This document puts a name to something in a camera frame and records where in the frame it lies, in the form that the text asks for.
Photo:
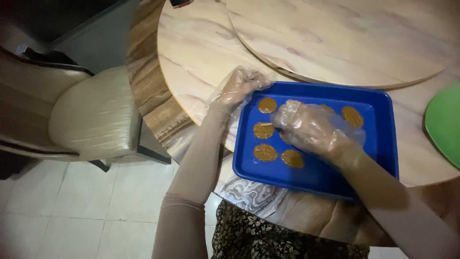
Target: plastic glove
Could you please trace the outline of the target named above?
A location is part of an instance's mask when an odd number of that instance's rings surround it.
[[[296,100],[287,100],[271,115],[271,123],[284,130],[295,147],[332,162],[347,149],[362,146],[365,140],[362,129],[349,125],[338,114]]]
[[[226,82],[222,90],[217,89],[218,92],[211,95],[209,109],[232,113],[238,106],[246,105],[254,91],[270,87],[274,82],[270,79],[272,77],[252,68],[237,66],[223,80]]]

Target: green plate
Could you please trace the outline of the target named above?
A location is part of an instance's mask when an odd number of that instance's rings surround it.
[[[425,128],[444,156],[460,169],[460,84],[440,91],[430,101]]]

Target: chair backrest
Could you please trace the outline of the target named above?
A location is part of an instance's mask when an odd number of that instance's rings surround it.
[[[90,77],[69,67],[24,60],[0,48],[1,142],[44,152],[68,151],[50,141],[48,119],[59,96]]]

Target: black floral fabric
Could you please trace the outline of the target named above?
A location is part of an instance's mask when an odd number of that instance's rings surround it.
[[[369,247],[271,224],[222,201],[216,211],[212,259],[366,259]]]

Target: white tile floor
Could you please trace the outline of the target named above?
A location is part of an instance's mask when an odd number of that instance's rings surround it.
[[[42,161],[0,181],[0,259],[149,259],[158,213],[178,165]],[[215,210],[206,205],[211,255]],[[397,248],[372,247],[370,259],[406,259]]]

